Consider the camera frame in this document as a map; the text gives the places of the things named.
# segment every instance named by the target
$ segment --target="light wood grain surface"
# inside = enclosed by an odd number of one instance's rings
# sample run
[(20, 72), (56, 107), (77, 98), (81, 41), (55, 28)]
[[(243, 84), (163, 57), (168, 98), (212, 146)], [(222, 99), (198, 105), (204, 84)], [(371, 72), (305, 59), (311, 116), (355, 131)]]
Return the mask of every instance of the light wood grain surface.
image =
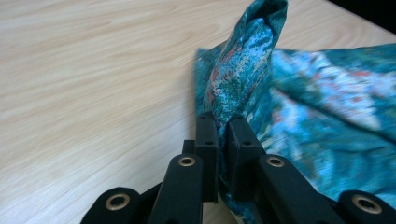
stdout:
[[(0, 2), (0, 223), (79, 223), (108, 189), (161, 182), (194, 138), (191, 67), (251, 1)], [(290, 0), (279, 48), (395, 35), (321, 0)], [(206, 204), (204, 223), (234, 223)]]

